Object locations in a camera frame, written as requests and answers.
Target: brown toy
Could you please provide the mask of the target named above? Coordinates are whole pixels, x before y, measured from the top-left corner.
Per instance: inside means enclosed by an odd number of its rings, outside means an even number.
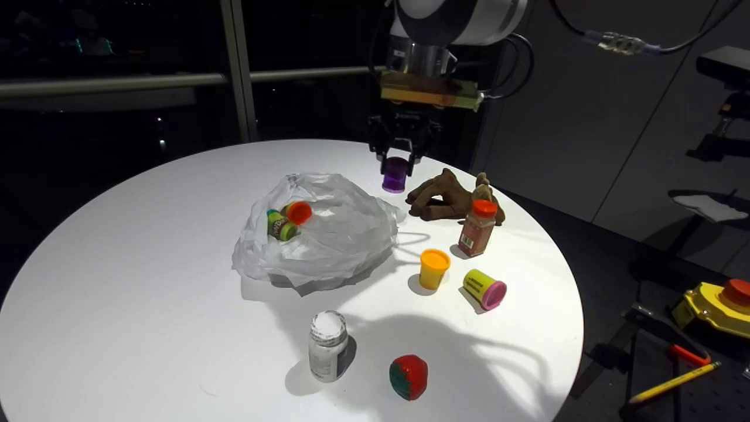
[[[482,171],[477,177],[473,193],[465,190],[450,170],[444,170],[440,177],[429,179],[406,198],[411,217],[423,221],[465,219],[473,200],[493,200],[497,205],[491,179]],[[497,210],[497,226],[501,226],[507,217],[500,205]]]

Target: plastic bag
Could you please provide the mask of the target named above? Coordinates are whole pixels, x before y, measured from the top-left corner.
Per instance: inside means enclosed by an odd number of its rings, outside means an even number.
[[[268,211],[288,201],[309,201],[315,217],[297,236],[277,241],[268,236]],[[348,281],[392,251],[397,214],[339,174],[293,174],[253,205],[234,244],[233,268],[243,279],[284,278],[296,288]]]

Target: table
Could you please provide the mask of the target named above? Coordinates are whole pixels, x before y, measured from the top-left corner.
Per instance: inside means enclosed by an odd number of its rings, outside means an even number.
[[[423,160],[407,190],[445,165]],[[253,200],[291,171],[379,187],[363,144],[275,142],[209,151],[92,200],[28,258],[0,313],[0,398],[13,422],[193,421],[553,421],[582,360],[574,278],[545,227],[500,195],[507,224],[488,251],[417,288],[417,254],[453,251],[457,221],[399,226],[365,279],[313,295],[255,295],[233,270]],[[473,179],[453,170],[461,186]],[[480,314],[460,293],[478,268],[509,283]],[[357,360],[334,384],[308,370],[318,309],[345,314]],[[429,364],[419,401],[392,391],[400,355]]]

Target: black floor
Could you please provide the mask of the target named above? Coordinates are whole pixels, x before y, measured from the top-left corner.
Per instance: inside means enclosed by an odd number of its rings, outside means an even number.
[[[16,270],[23,266],[27,256],[35,244],[52,229],[69,211],[75,210],[73,201],[85,205],[92,193],[75,193],[62,207],[48,205],[50,214],[23,214],[9,195],[0,195],[0,293],[15,279]],[[613,232],[598,229],[576,219],[562,217],[553,210],[540,207],[522,198],[515,198],[557,241],[569,268],[574,270],[587,323],[587,349],[605,344],[624,323],[621,314],[641,303],[669,317],[682,292],[697,287],[698,281],[722,281],[722,275],[707,270],[666,260],[664,256],[616,236]],[[714,344],[712,357],[722,360],[722,369],[707,378],[700,378],[678,395],[666,395],[642,408],[624,410],[630,395],[672,378],[686,365],[676,365],[664,355],[666,344],[638,334],[629,338],[621,347],[624,370],[602,370],[600,378],[580,396],[567,398],[557,422],[607,422],[607,421],[722,421],[722,422],[745,422],[750,421],[750,379],[741,370],[750,364],[748,344]]]

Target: orange cup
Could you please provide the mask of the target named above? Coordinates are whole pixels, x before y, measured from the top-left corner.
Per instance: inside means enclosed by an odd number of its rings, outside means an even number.
[[[448,254],[438,251],[438,249],[425,249],[419,256],[419,283],[429,292],[438,292],[448,268],[450,268],[450,258]]]

